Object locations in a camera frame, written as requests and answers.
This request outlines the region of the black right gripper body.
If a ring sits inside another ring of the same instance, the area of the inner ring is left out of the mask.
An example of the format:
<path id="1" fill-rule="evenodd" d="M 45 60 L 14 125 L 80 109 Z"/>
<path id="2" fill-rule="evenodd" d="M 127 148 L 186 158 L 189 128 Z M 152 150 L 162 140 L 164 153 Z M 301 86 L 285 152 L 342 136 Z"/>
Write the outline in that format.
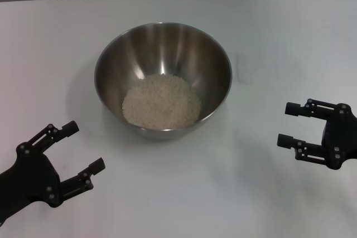
<path id="1" fill-rule="evenodd" d="M 321 145 L 326 151 L 326 166 L 340 169 L 342 164 L 357 159 L 357 117 L 347 104 L 337 104 L 326 120 Z"/>

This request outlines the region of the stainless steel mixing bowl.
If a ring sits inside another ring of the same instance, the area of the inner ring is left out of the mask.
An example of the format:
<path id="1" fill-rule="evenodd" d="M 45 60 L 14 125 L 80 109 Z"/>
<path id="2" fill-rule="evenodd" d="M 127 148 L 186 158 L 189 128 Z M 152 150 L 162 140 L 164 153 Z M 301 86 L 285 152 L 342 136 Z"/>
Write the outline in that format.
<path id="1" fill-rule="evenodd" d="M 122 112 L 127 91 L 154 74 L 176 75 L 192 86 L 201 102 L 195 123 L 154 130 L 127 122 Z M 221 44 L 200 29 L 175 22 L 148 23 L 120 34 L 100 54 L 94 71 L 104 107 L 124 128 L 155 140 L 177 139 L 205 124 L 224 104 L 232 79 L 231 62 Z"/>

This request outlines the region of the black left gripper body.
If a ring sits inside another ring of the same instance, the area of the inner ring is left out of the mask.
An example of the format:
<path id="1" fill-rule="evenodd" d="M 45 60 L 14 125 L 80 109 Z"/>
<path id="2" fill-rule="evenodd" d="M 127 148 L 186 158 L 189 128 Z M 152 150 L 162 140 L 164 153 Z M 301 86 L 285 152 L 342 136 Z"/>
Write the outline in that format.
<path id="1" fill-rule="evenodd" d="M 44 154 L 52 145 L 24 142 L 16 148 L 15 163 L 0 174 L 0 223 L 34 202 L 62 205 L 59 175 Z"/>

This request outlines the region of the white rice grains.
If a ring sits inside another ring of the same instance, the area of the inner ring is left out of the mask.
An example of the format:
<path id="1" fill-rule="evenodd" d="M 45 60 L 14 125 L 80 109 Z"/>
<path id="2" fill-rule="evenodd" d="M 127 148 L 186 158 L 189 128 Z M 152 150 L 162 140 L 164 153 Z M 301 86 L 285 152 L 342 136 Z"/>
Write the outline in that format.
<path id="1" fill-rule="evenodd" d="M 183 78 L 165 74 L 141 79 L 128 90 L 122 104 L 129 123 L 155 130 L 192 125 L 200 109 L 194 89 Z"/>

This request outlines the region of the clear plastic measuring cup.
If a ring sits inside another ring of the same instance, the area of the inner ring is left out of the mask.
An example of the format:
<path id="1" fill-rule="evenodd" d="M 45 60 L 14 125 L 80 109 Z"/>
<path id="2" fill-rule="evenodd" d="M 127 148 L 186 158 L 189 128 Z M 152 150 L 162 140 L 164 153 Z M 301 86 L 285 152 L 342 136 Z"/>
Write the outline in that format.
<path id="1" fill-rule="evenodd" d="M 244 84 L 270 84 L 281 76 L 283 53 L 237 54 L 237 79 Z"/>

